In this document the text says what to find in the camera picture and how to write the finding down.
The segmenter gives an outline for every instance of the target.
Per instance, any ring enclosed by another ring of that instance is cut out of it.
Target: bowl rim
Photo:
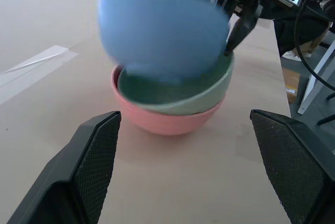
[[[185,104],[185,102],[192,102],[194,100],[198,100],[199,98],[205,96],[206,94],[210,93],[212,90],[214,90],[217,85],[219,83],[221,83],[227,76],[228,74],[230,74],[232,72],[232,68],[234,66],[234,63],[235,63],[235,55],[233,52],[231,52],[228,56],[225,56],[225,57],[231,57],[231,61],[230,61],[230,64],[228,66],[228,69],[226,71],[226,73],[215,83],[213,84],[210,88],[204,90],[203,92],[193,96],[193,97],[189,97],[187,99],[183,99],[183,100],[179,100],[177,102],[173,102],[173,103],[169,103],[169,104],[159,104],[159,105],[153,105],[153,104],[142,104],[142,103],[137,103],[135,101],[132,101],[130,99],[127,99],[125,98],[123,95],[122,97],[124,97],[127,101],[131,102],[132,104],[138,106],[138,107],[141,107],[141,108],[144,108],[144,109],[149,109],[149,110],[154,110],[154,111],[160,111],[160,110],[167,110],[167,109],[172,109],[172,108],[175,108],[175,107],[179,107],[179,106],[183,106]]]
[[[129,101],[129,100],[127,100],[125,97],[123,97],[122,95],[121,95],[121,93],[119,92],[119,90],[118,90],[118,88],[117,88],[117,84],[115,84],[115,82],[114,82],[114,75],[115,75],[115,73],[116,73],[116,71],[117,70],[120,70],[120,73],[121,73],[121,71],[122,71],[122,69],[123,69],[123,66],[122,65],[116,65],[114,68],[113,68],[113,70],[112,70],[112,72],[111,72],[111,87],[112,87],[112,89],[114,90],[114,93],[119,97],[119,99],[121,99],[121,100],[123,100],[123,102],[124,103],[126,103],[126,104],[128,104],[129,106],[131,106],[131,107],[134,107],[134,108],[136,108],[137,110],[140,110],[141,112],[143,112],[143,113],[146,113],[146,114],[154,114],[154,115],[156,115],[156,116],[159,116],[159,117],[170,117],[170,118],[181,118],[181,117],[183,117],[183,118],[185,118],[185,117],[187,117],[187,118],[194,118],[194,117],[199,117],[199,116],[204,116],[204,115],[206,115],[206,114],[210,114],[210,113],[212,113],[213,111],[216,111],[220,106],[221,106],[221,104],[223,103],[223,101],[225,100],[225,97],[226,96],[224,96],[215,106],[213,106],[211,109],[209,109],[209,110],[207,110],[207,111],[204,111],[204,112],[202,112],[202,113],[194,113],[194,114],[191,114],[191,115],[169,115],[169,114],[163,114],[163,113],[160,113],[160,112],[158,112],[158,111],[152,111],[152,110],[147,110],[147,109],[145,109],[145,108],[142,108],[142,107],[140,107],[140,106],[138,106],[138,105],[136,105],[136,104],[133,104],[131,101]]]

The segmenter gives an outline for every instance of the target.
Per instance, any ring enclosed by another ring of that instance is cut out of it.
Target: metal frame
[[[326,61],[330,58],[330,56],[331,56],[331,54],[333,53],[334,50],[335,50],[335,41],[330,45],[330,47],[328,48],[326,53],[321,58],[318,65],[315,67],[315,69],[314,69],[315,73],[318,74],[320,72],[320,70],[325,65]],[[328,67],[325,69],[324,73],[321,75],[321,78],[324,79],[324,80],[327,80],[329,78],[329,76],[333,73],[334,70],[335,70],[335,58],[329,63]],[[316,81],[315,77],[313,75],[311,75],[309,77],[309,81],[308,81],[308,84],[307,84],[307,88],[306,88],[306,91],[305,91],[305,94],[304,94],[303,101],[302,101],[302,103],[299,107],[299,110],[298,110],[298,113],[301,114],[301,115],[304,114],[304,112],[307,110],[308,106],[311,104],[311,102],[314,100],[314,98],[320,92],[320,90],[323,86],[320,82],[318,82],[316,85],[314,85],[315,81]]]

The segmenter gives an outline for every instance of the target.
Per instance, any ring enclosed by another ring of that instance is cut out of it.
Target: green bowl
[[[224,98],[233,63],[233,53],[222,55],[211,71],[179,84],[129,75],[123,69],[118,79],[118,90],[124,98],[146,110],[168,115],[203,113]]]

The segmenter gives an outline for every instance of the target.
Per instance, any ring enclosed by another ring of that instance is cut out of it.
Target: person
[[[308,7],[312,8],[314,12],[309,9],[304,11],[299,20],[298,30],[300,49],[306,58],[309,58],[311,53],[320,44],[331,24],[315,14],[315,12],[318,12],[324,15],[317,1],[310,0]],[[294,28],[298,12],[299,9],[288,10],[287,8],[274,6],[264,9],[262,18],[274,20],[274,29],[280,56],[300,62],[301,59],[295,49],[294,42]]]

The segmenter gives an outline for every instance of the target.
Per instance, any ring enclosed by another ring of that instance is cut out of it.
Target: cardboard box
[[[298,86],[300,74],[283,68],[284,82],[287,94],[287,100],[294,103],[298,95]]]

